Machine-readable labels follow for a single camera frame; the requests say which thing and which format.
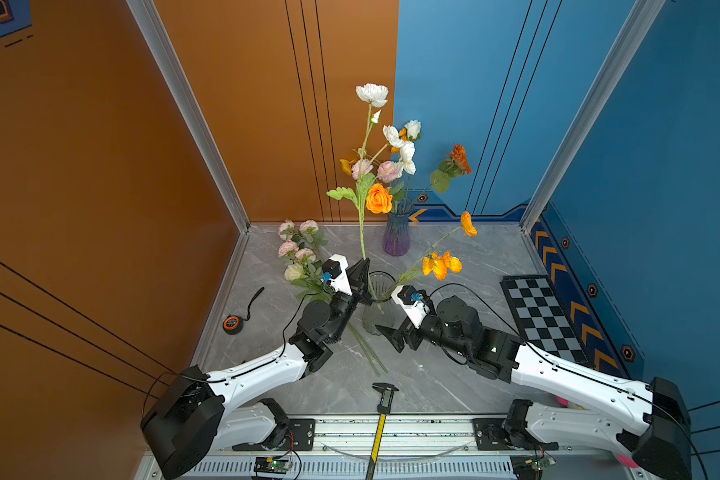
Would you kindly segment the pink peony flower stem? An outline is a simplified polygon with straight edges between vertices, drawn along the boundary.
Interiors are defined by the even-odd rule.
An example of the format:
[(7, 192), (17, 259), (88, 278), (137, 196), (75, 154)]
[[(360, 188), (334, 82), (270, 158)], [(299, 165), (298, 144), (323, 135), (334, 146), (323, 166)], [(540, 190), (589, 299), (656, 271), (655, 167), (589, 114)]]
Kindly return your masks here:
[(376, 165), (370, 159), (357, 160), (350, 168), (350, 174), (357, 183), (357, 203), (364, 203), (376, 183), (389, 184), (402, 176), (403, 163), (385, 161)]

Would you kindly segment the yellow rose flower stem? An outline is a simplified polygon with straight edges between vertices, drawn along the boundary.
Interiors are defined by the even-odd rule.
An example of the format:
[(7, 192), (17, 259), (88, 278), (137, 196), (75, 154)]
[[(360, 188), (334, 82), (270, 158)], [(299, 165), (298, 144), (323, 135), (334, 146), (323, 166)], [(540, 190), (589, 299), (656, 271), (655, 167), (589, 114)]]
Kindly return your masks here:
[(366, 209), (373, 214), (386, 214), (392, 210), (394, 196), (381, 183), (371, 186), (365, 200)]

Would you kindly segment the orange gerbera flower stem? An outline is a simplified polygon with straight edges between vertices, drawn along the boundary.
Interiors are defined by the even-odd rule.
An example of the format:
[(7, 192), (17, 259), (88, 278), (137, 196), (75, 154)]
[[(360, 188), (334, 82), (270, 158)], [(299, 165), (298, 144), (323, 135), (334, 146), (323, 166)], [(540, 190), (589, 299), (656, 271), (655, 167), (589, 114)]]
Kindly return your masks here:
[(446, 193), (454, 180), (472, 172), (466, 148), (462, 144), (454, 143), (446, 158), (431, 173), (430, 184), (423, 189), (417, 199), (423, 202), (430, 191), (438, 194)]

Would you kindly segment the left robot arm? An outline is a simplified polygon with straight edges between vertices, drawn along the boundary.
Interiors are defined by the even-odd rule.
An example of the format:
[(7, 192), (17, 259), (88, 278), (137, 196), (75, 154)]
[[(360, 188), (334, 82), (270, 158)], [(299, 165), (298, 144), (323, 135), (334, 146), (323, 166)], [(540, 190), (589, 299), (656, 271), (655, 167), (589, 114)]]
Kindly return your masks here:
[(140, 428), (166, 479), (188, 473), (216, 450), (251, 444), (285, 444), (290, 420), (267, 392), (318, 371), (331, 357), (360, 304), (369, 305), (370, 261), (349, 265), (335, 254), (322, 266), (330, 301), (299, 306), (295, 333), (270, 353), (238, 366), (202, 372), (191, 366), (177, 375), (141, 420)]

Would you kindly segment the blue purple glass vase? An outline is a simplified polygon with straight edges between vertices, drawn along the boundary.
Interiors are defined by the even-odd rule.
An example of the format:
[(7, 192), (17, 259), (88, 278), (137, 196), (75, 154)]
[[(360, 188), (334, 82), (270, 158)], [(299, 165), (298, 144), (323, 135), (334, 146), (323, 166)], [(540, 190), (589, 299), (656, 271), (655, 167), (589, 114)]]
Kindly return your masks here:
[(411, 245), (409, 217), (412, 210), (413, 202), (404, 199), (387, 214), (382, 248), (388, 255), (400, 257), (409, 251)]

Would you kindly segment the clear grey glass vase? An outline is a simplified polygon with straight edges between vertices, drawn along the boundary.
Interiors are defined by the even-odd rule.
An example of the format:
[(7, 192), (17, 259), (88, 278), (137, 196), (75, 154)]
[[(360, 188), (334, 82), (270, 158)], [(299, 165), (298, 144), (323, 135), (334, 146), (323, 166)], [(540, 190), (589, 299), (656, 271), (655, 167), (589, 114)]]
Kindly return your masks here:
[(376, 270), (369, 274), (369, 292), (372, 304), (363, 313), (362, 326), (373, 336), (380, 336), (378, 326), (393, 328), (397, 322), (397, 306), (391, 294), (397, 286), (397, 280), (388, 272)]

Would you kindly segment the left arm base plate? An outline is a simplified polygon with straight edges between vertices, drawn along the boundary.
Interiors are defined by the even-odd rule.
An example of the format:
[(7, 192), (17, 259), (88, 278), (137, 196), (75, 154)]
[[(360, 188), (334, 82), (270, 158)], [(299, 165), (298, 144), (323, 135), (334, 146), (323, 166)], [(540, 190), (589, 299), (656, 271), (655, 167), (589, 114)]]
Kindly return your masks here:
[(316, 421), (314, 418), (295, 418), (288, 426), (278, 424), (262, 443), (239, 444), (233, 451), (281, 451), (289, 449), (301, 453), (311, 451), (314, 445)]

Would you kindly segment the white rose flower stem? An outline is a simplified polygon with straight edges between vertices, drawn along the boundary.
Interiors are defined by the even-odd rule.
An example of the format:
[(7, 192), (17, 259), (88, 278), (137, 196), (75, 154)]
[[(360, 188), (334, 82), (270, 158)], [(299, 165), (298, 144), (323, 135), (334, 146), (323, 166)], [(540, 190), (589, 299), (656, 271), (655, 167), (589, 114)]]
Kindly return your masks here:
[(409, 120), (405, 125), (404, 139), (406, 141), (406, 150), (401, 155), (401, 159), (404, 161), (404, 171), (407, 174), (406, 177), (406, 192), (409, 192), (410, 182), (416, 173), (416, 165), (413, 161), (415, 154), (415, 144), (419, 140), (422, 130), (422, 124), (417, 119)]

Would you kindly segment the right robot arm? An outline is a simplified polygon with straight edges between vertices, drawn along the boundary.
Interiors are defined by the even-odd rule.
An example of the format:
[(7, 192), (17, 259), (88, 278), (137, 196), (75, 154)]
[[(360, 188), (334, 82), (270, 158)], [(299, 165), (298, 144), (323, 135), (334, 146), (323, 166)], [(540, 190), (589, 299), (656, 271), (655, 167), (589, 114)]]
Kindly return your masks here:
[(691, 420), (674, 382), (629, 380), (559, 358), (484, 326), (476, 309), (457, 296), (433, 304), (425, 291), (405, 285), (390, 298), (406, 319), (396, 329), (379, 330), (396, 351), (428, 342), (480, 376), (545, 391), (572, 404), (565, 410), (514, 401), (502, 424), (512, 447), (583, 445), (609, 451), (663, 479), (691, 478)]

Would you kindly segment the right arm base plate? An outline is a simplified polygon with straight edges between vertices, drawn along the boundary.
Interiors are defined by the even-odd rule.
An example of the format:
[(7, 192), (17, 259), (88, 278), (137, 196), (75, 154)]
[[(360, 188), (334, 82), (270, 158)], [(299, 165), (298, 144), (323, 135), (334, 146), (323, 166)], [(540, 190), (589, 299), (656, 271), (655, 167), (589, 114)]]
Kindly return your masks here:
[(473, 436), (479, 451), (522, 450), (540, 453), (541, 450), (556, 451), (557, 442), (544, 443), (534, 438), (524, 428), (504, 427), (499, 418), (479, 417), (472, 420)]

